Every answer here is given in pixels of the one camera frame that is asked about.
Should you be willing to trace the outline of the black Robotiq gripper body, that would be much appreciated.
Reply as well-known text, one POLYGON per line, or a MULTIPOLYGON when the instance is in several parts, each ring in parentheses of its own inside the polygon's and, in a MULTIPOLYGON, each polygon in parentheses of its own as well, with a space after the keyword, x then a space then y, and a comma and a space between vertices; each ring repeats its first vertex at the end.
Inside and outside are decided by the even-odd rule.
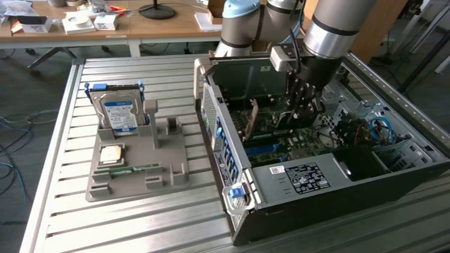
POLYGON ((318 56, 302 57, 300 72, 291 77, 291 84, 298 79, 299 82, 315 86, 317 91, 322 91, 341 68, 342 59, 342 57, 337 59, 325 59, 318 56))

